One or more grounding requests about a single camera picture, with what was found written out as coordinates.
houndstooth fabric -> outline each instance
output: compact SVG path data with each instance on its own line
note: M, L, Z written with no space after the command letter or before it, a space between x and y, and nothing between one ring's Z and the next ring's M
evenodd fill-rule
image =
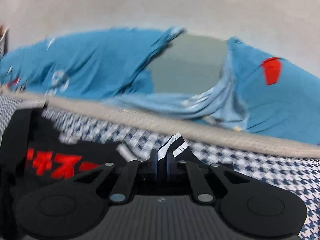
M0 135L19 102L18 99L0 95ZM140 158L148 158L151 149L159 149L170 138L60 109L46 109L43 116L52 120L66 139L76 137L100 143L110 139L122 141ZM233 162L236 171L297 194L308 208L308 217L300 237L320 240L320 160L274 157L201 142L186 142L193 153L205 163Z

gray fabric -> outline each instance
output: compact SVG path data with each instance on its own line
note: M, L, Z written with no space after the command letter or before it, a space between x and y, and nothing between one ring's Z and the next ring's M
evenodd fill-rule
M152 62L154 92L201 94L214 85L226 55L226 42L183 33Z

ribbed beige band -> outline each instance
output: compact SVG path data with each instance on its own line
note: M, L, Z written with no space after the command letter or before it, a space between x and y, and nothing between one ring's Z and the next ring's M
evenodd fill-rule
M52 107L156 133L172 135L179 132L185 139L210 145L278 156L320 158L320 147L296 141L246 132L234 132L196 124L191 121L171 119L140 110L103 106L93 101L65 99L56 96L47 97L27 92L12 93L7 90L3 90L3 92L21 99L47 100L49 106Z

blue fabric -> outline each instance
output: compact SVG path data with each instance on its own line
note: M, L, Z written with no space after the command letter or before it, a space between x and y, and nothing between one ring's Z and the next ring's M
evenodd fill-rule
M320 141L320 79L280 59L278 82L266 85L262 61L272 55L228 41L233 55L236 94L249 113L248 132L316 145Z
M25 85L27 91L71 98L152 93L144 67L179 31L123 28L44 40L6 54L0 61L0 81L20 76L12 89Z
M119 94L103 100L105 105L146 109L173 118L193 119L206 124L218 124L226 128L245 130L247 115L237 99L235 77L232 73L232 55L227 56L223 75L217 85L201 95L153 93Z

white wall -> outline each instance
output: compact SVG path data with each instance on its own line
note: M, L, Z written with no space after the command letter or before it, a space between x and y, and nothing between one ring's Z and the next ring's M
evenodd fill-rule
M0 0L9 49L73 31L185 26L245 42L320 77L320 0Z

